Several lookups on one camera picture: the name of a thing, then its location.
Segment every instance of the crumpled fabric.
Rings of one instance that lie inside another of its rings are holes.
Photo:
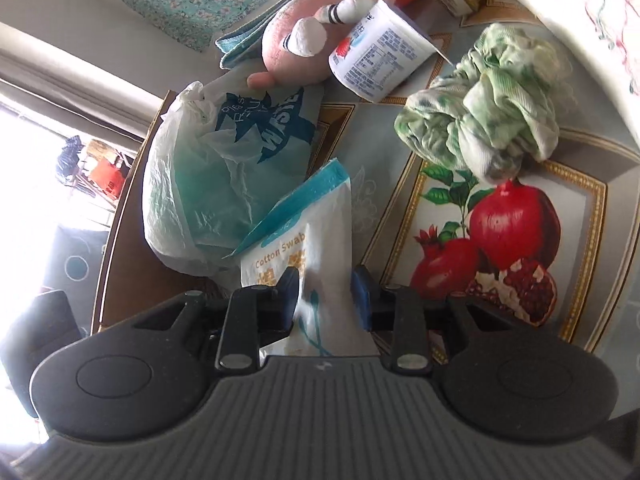
[[[548,41],[494,23],[450,75],[407,99],[396,132],[425,160],[500,184],[525,153],[541,162],[558,145],[553,100],[571,93],[570,71]]]

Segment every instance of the white plastic bag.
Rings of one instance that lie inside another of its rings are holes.
[[[300,296],[289,337],[262,350],[303,356],[376,355],[350,293],[351,189],[337,159],[271,210],[245,239],[242,286],[275,285],[297,267]]]
[[[142,193],[145,237],[162,262],[212,276],[222,258],[305,177],[322,87],[249,90],[243,63],[192,83],[162,117]]]

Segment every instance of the pomegranate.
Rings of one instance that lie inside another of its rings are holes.
[[[476,273],[466,293],[511,310],[515,317],[540,326],[556,305],[556,282],[551,274],[529,258],[517,260],[506,270],[494,274]]]
[[[420,230],[414,237],[424,259],[415,267],[410,286],[425,300],[442,300],[450,292],[463,292],[480,265],[480,251],[468,238],[438,240],[437,229]]]
[[[544,191],[514,178],[478,202],[469,236],[498,270],[521,258],[548,269],[558,253],[560,221]]]
[[[338,43],[337,47],[335,47],[335,53],[340,57],[345,57],[349,53],[350,47],[351,37],[347,36],[340,43]]]

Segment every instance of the ribbed gray surface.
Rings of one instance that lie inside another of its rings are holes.
[[[53,436],[15,466],[33,480],[623,479],[595,439],[506,444],[462,424],[424,380],[377,358],[276,357],[223,380],[158,437],[97,446]]]

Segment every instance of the curtain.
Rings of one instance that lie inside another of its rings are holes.
[[[135,154],[152,118],[75,87],[0,52],[0,98]]]

